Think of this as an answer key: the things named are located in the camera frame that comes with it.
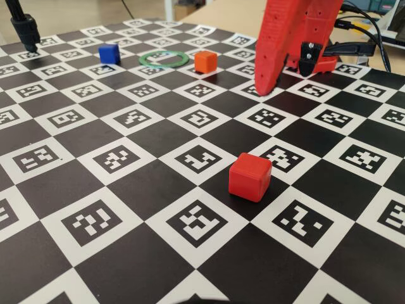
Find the black square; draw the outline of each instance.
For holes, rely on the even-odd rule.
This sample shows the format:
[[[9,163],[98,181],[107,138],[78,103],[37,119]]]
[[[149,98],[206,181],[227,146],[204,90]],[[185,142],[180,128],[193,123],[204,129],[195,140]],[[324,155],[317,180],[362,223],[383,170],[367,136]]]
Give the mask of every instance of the black square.
[[[218,117],[215,117],[214,115],[211,115],[203,110],[196,110],[190,114],[187,114],[186,116],[181,117],[180,119],[200,129],[211,122],[214,122],[218,119]]]
[[[315,117],[315,119],[318,119],[321,122],[326,122],[327,124],[333,125],[338,128],[343,128],[353,118],[332,110],[325,110],[322,113],[320,113],[317,117]]]
[[[143,220],[194,187],[193,183],[159,160],[154,160],[108,185]]]
[[[328,89],[324,87],[318,87],[317,85],[313,84],[306,84],[303,87],[300,87],[298,91],[301,91],[305,94],[312,95],[315,97],[322,97],[323,95],[329,92]]]
[[[274,145],[264,152],[260,157],[271,160],[273,167],[288,173],[304,159],[301,155],[291,152],[285,148]]]
[[[228,223],[198,199],[166,222],[196,248]]]
[[[74,101],[69,97],[60,92],[55,92],[25,101],[20,103],[20,106],[32,117],[38,117],[74,104]]]
[[[317,269],[248,224],[198,271],[232,301],[283,304],[298,297]]]
[[[226,91],[202,104],[230,117],[236,117],[255,106],[257,102],[234,92]]]
[[[262,110],[259,110],[249,116],[247,119],[256,122],[257,124],[264,125],[265,127],[270,129],[281,122],[283,119],[285,119],[285,117],[267,110],[266,108],[263,108]]]
[[[316,75],[312,76],[310,80],[319,82],[320,84],[326,84],[330,87],[336,87],[341,90],[356,81],[356,79],[354,78],[330,72],[317,73]]]
[[[100,304],[155,304],[194,270],[146,224],[75,268]]]
[[[162,120],[127,137],[155,157],[160,157],[196,136],[169,120]]]
[[[236,157],[270,138],[269,135],[236,120],[225,122],[201,137]]]
[[[222,158],[206,148],[197,145],[175,159],[190,170],[200,174],[210,166],[218,163]]]
[[[324,157],[343,135],[299,119],[277,134],[277,138],[319,157]]]
[[[405,235],[405,205],[391,200],[377,222]]]
[[[58,159],[58,156],[48,146],[42,146],[13,157],[14,162],[24,173],[40,168]]]
[[[0,155],[23,148],[48,137],[48,132],[35,120],[12,125],[11,127],[0,130]]]
[[[78,161],[73,160],[22,182],[17,188],[41,219],[102,186]]]
[[[208,81],[216,86],[223,87],[225,89],[231,89],[233,87],[237,87],[240,84],[248,81],[247,78],[228,72],[222,71],[220,73],[216,73],[212,76],[204,78],[205,81]]]
[[[114,117],[114,120],[119,122],[126,128],[132,128],[136,125],[141,124],[142,122],[146,122],[150,120],[151,117],[147,116],[145,113],[139,110],[132,110],[127,113],[121,114],[117,117]]]
[[[196,80],[197,79],[195,79],[194,77],[188,76],[178,71],[173,71],[171,73],[153,78],[153,82],[160,84],[163,87],[167,87],[170,90],[174,90]]]
[[[101,120],[95,120],[72,130],[58,134],[55,138],[75,157],[79,157],[122,135]]]
[[[315,109],[319,102],[284,91],[264,102],[280,110],[301,117]]]
[[[84,119],[84,117],[73,109],[48,118],[48,120],[59,129],[81,121],[82,119]]]
[[[122,223],[101,199],[61,221],[81,247]]]
[[[387,158],[352,144],[339,159],[374,174]]]
[[[167,92],[143,102],[142,106],[149,108],[163,117],[170,117],[196,104],[195,101],[182,95]]]
[[[404,131],[379,122],[365,120],[350,137],[400,157],[405,155]]]
[[[360,92],[372,97],[380,97],[382,94],[387,92],[387,90],[380,89],[377,87],[373,87],[372,85],[368,84],[361,84],[359,87],[354,89],[356,92]]]
[[[0,199],[0,231],[18,221],[18,217],[6,199]]]
[[[19,303],[72,267],[40,222],[3,241],[0,257],[3,303]]]
[[[395,73],[387,73],[385,71],[370,70],[364,75],[361,80],[373,82],[380,86],[390,87],[391,89],[398,90],[405,85],[405,77]]]
[[[103,117],[134,104],[135,102],[132,99],[117,92],[103,94],[80,103],[81,106],[97,117]]]
[[[369,117],[377,110],[381,103],[362,96],[354,95],[348,92],[341,91],[334,97],[330,98],[326,104],[337,108],[350,111],[357,115]]]
[[[355,223],[322,271],[370,303],[402,303],[404,255],[403,247]]]
[[[296,199],[272,222],[312,248],[333,224],[329,218]]]
[[[228,192],[229,168],[230,166],[212,176],[202,183],[200,187],[247,220],[254,219],[289,186],[275,176],[272,176],[269,188],[265,192],[261,202],[253,203]]]
[[[326,160],[316,163],[293,186],[352,220],[357,220],[381,188]]]
[[[122,145],[93,158],[96,163],[110,174],[139,159],[139,156]]]

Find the floor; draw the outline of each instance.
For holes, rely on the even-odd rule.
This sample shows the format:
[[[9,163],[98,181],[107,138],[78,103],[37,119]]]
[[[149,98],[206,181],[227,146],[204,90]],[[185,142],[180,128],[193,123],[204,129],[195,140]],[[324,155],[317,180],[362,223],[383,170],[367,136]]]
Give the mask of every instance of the floor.
[[[130,19],[121,0],[20,0],[37,21],[41,36]],[[134,17],[164,18],[163,0],[125,0]],[[5,1],[0,1],[0,45],[18,42]]]

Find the red cube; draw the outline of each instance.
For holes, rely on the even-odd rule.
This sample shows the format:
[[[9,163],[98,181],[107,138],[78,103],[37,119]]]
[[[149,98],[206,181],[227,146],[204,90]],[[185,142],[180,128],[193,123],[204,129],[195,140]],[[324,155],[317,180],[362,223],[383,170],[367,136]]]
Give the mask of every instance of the red cube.
[[[270,184],[271,161],[242,153],[229,169],[229,193],[259,202]]]

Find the white square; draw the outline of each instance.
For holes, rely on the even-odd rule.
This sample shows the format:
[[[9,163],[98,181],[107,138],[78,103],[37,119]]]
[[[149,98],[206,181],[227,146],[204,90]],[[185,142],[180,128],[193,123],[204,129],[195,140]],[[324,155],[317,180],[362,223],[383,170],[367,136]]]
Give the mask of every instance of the white square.
[[[297,233],[302,233],[302,237],[310,235],[309,231],[311,225],[301,223],[301,219],[308,217],[308,213],[316,214],[318,217],[323,217],[332,222],[313,246],[306,244],[297,236],[287,232],[273,222],[281,213],[287,208],[295,206],[297,202],[300,203],[302,207],[294,209],[297,213],[294,216],[294,221],[292,223],[296,224],[291,230],[296,231]],[[319,203],[291,186],[251,222],[269,236],[276,239],[288,249],[318,268],[321,268],[323,263],[325,263],[327,258],[354,224],[351,219],[341,215],[339,212],[336,212],[326,205]]]
[[[215,30],[216,28],[209,27],[207,25],[196,25],[196,27],[186,31],[186,33],[195,36],[207,36],[209,34],[212,34]]]
[[[125,48],[127,46],[134,46],[135,44],[140,44],[141,41],[131,38],[131,37],[122,37],[113,40],[106,41],[107,44],[117,44],[120,48]]]
[[[324,103],[301,118],[346,136],[366,120],[365,117]]]
[[[183,43],[194,46],[195,48],[206,48],[207,46],[212,46],[218,42],[219,41],[207,37],[195,37],[183,41]]]
[[[116,91],[137,103],[143,103],[145,100],[158,97],[170,90],[150,80],[145,80]]]
[[[30,120],[32,117],[21,106],[13,104],[0,109],[0,130]]]
[[[36,74],[41,79],[47,80],[53,77],[61,76],[76,71],[76,68],[64,62],[55,63],[53,65],[42,66],[31,72]]]
[[[118,217],[121,222],[103,234],[96,231],[96,234],[99,234],[98,237],[81,246],[66,228],[64,223],[62,223],[62,220],[78,212],[81,212],[84,217],[89,215],[93,216],[94,214],[89,213],[85,209],[98,201],[102,201],[103,204],[112,211],[114,217]],[[136,228],[142,223],[142,220],[108,188],[104,187],[85,198],[64,207],[63,209],[48,215],[43,218],[41,222],[68,261],[73,266],[77,266],[98,251],[115,242],[117,239],[120,239],[132,229]],[[77,228],[84,229],[84,225],[78,226]]]
[[[181,34],[181,30],[177,30],[175,28],[170,28],[170,27],[165,27],[165,28],[159,28],[157,30],[151,31],[151,34],[162,36],[162,37],[168,37],[168,36],[173,36],[177,34]]]
[[[215,215],[211,218],[198,214],[195,208],[190,210],[190,205],[196,205],[201,210],[211,210]],[[184,232],[190,239],[200,240],[201,237],[211,234],[216,225],[225,225],[216,230],[210,237],[199,246],[194,246],[176,231],[169,223],[170,220],[181,220],[186,224]],[[195,226],[193,229],[188,224],[195,221],[203,221],[204,227]],[[174,203],[167,206],[148,220],[146,224],[151,227],[161,238],[163,238],[174,250],[186,259],[194,268],[198,268],[210,256],[217,252],[226,242],[232,239],[248,221],[239,214],[225,206],[216,198],[200,188],[194,188]]]
[[[107,65],[105,63],[98,63],[96,65],[81,68],[80,71],[93,79],[101,79],[124,72],[125,69],[120,67],[119,65]]]
[[[125,25],[128,25],[129,27],[143,27],[148,24],[152,24],[149,20],[144,20],[144,19],[132,19],[132,20],[127,20],[123,22]]]
[[[23,62],[23,61],[33,60],[36,58],[45,57],[48,55],[49,55],[49,53],[45,52],[43,49],[38,49],[35,53],[22,51],[19,53],[10,54],[9,56],[17,62]]]
[[[172,68],[150,68],[148,66],[140,65],[135,68],[131,68],[128,70],[131,73],[134,73],[135,75],[138,75],[142,78],[145,79],[152,79],[157,76],[162,76],[167,73],[171,73],[174,71]]]
[[[254,79],[254,63],[242,62],[227,69],[227,71],[234,74]]]
[[[329,85],[320,84],[306,79],[289,87],[287,92],[324,103],[339,93],[340,90],[335,87],[330,87]]]
[[[164,118],[150,109],[135,104],[101,118],[103,122],[117,130],[124,136],[135,133]]]
[[[21,63],[12,63],[10,65],[2,65],[0,66],[0,79],[9,77],[12,75],[17,75],[20,73],[24,73],[29,71],[28,68],[26,68],[24,65]]]
[[[79,104],[73,104],[36,117],[35,121],[50,135],[55,136],[96,119],[95,115]]]
[[[231,120],[230,117],[203,104],[192,106],[167,119],[197,136],[201,136]]]
[[[74,46],[75,48],[81,49],[81,48],[87,48],[88,46],[95,46],[97,44],[102,44],[103,42],[100,39],[97,39],[94,37],[86,37],[86,38],[72,40],[72,41],[69,41],[68,43],[71,46]]]
[[[402,160],[351,137],[343,138],[323,159],[381,186]]]
[[[148,41],[145,41],[144,43],[154,46],[156,48],[165,48],[167,46],[172,46],[174,44],[180,43],[180,41],[172,39],[170,37],[158,37],[154,38]]]
[[[106,86],[105,84],[92,80],[63,89],[61,90],[61,93],[68,96],[74,102],[81,103],[113,91],[114,90],[112,88]]]
[[[256,130],[274,136],[295,122],[298,117],[267,104],[257,104],[234,118]]]
[[[222,68],[216,68],[215,71],[210,72],[210,73],[200,73],[200,72],[196,72],[194,64],[183,66],[182,68],[179,68],[177,70],[186,75],[190,75],[191,77],[194,77],[196,79],[204,79],[204,78],[218,74],[223,71]]]
[[[203,80],[197,80],[173,90],[173,92],[176,92],[177,94],[189,98],[197,103],[207,101],[225,91],[226,89]]]
[[[146,34],[147,30],[142,30],[141,28],[126,28],[124,30],[117,30],[117,34],[125,36],[125,37],[131,37],[131,36],[136,36],[136,35],[142,35]]]
[[[391,89],[389,87],[384,87],[382,85],[363,80],[356,80],[351,85],[345,87],[343,91],[379,101],[381,103],[386,102],[397,92],[397,90]]]
[[[80,31],[89,37],[102,36],[102,35],[110,34],[113,32],[112,30],[109,30],[108,28],[103,27],[101,25],[99,25],[98,27],[83,28]]]
[[[237,158],[205,139],[197,137],[159,159],[194,184],[200,185]]]
[[[371,114],[369,119],[405,131],[405,109],[384,103]]]
[[[38,217],[16,186],[0,192],[0,242],[37,221]]]
[[[268,139],[249,153],[271,160],[271,174],[289,185],[320,161],[319,157],[276,137]]]
[[[201,299],[228,301],[228,298],[217,287],[200,274],[198,270],[195,270],[157,304],[180,303],[187,301],[194,295],[198,295]]]
[[[91,53],[85,51],[84,49],[68,49],[66,51],[52,53],[52,56],[60,61],[70,61],[91,56]]]
[[[48,46],[57,46],[58,44],[64,44],[65,42],[57,35],[41,37],[40,43],[37,43],[39,49],[46,48]]]
[[[339,301],[339,303],[369,304],[365,299],[322,270],[318,270],[308,285],[296,298],[294,304],[326,303],[322,301],[327,295],[332,296],[336,301]]]
[[[246,48],[247,46],[254,44],[256,40],[256,38],[244,34],[234,33],[233,36],[225,39],[224,41],[222,41],[222,43],[228,44],[230,46],[235,46],[237,48]]]
[[[281,92],[284,92],[283,89],[280,89],[279,87],[275,87],[269,95],[260,96],[256,90],[254,79],[249,80],[241,85],[238,85],[237,87],[233,87],[229,91],[242,95],[242,96],[245,96],[247,98],[253,99],[259,103],[269,100],[270,98],[272,98],[276,95],[279,95]]]
[[[405,196],[382,187],[356,222],[405,248]]]
[[[30,84],[24,84],[20,87],[14,87],[7,90],[6,93],[13,98],[16,103],[23,103],[24,101],[55,93],[57,91],[58,90],[55,87],[48,84],[45,80],[41,80]]]
[[[20,304],[51,303],[61,293],[67,295],[71,304],[98,304],[98,301],[74,268],[66,271],[28,298],[25,298]]]
[[[224,53],[224,55],[242,61],[251,61],[256,56],[256,52],[252,49],[233,49]]]
[[[361,65],[349,65],[347,63],[338,62],[336,64],[335,70],[332,73],[351,77],[354,79],[360,79],[365,76],[371,68]]]
[[[74,159],[55,138],[49,137],[0,156],[0,165],[14,184],[19,184]]]
[[[138,159],[134,159],[134,161],[128,162],[127,164],[121,162],[122,158],[128,158],[129,153],[134,153]],[[94,158],[100,155],[105,155],[103,159],[106,168],[114,168],[114,171],[107,171],[106,168],[95,161]],[[77,158],[77,160],[104,185],[111,184],[155,159],[156,157],[126,137],[113,141]]]

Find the table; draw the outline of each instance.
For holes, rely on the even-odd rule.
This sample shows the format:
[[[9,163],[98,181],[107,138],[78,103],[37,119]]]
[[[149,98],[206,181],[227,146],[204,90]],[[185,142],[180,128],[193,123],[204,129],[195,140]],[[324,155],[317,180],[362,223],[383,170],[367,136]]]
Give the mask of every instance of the table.
[[[1,303],[404,302],[405,78],[286,69],[260,97],[254,44],[138,19],[1,47]],[[202,48],[216,72],[138,63]],[[273,162],[260,203],[227,191],[241,152]]]

